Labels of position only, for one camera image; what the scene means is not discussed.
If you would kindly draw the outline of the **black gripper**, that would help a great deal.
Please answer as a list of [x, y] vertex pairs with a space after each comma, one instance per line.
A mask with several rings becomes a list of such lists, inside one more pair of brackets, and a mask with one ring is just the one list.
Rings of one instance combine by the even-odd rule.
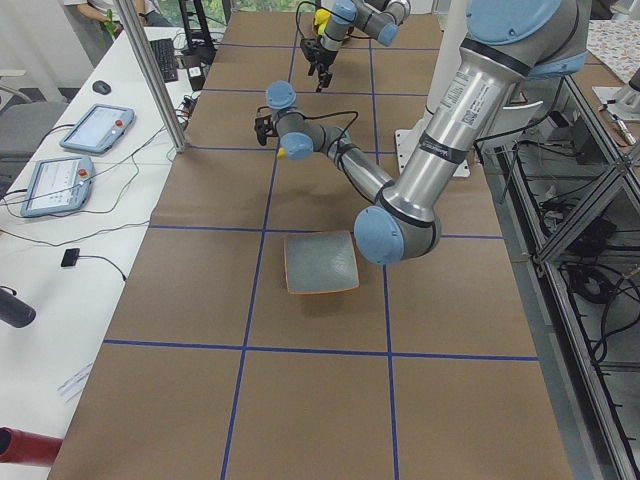
[[322, 92], [330, 86], [333, 74], [330, 67], [334, 63], [336, 52], [327, 50], [324, 47], [313, 48], [309, 58], [309, 70], [307, 76], [318, 74], [318, 83], [315, 89], [316, 93]]

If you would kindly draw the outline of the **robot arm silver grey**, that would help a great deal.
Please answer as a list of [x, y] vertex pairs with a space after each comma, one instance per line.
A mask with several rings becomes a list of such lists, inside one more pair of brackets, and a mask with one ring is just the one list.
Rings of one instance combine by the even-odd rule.
[[400, 25], [409, 17], [411, 4], [405, 0], [335, 1], [331, 8], [321, 7], [314, 14], [314, 36], [303, 38], [300, 47], [309, 62], [308, 75], [317, 74], [316, 91], [330, 85], [330, 67], [345, 39], [359, 30], [383, 46], [390, 46]]
[[345, 174], [369, 201], [354, 224], [368, 261], [387, 265], [422, 256], [440, 238], [437, 200], [515, 86], [583, 66], [590, 13], [587, 1], [453, 3], [445, 35], [459, 43], [459, 66], [398, 178], [371, 162], [345, 129], [313, 123], [285, 81], [267, 88], [269, 114], [255, 121], [257, 139], [277, 138], [293, 160], [323, 153]]

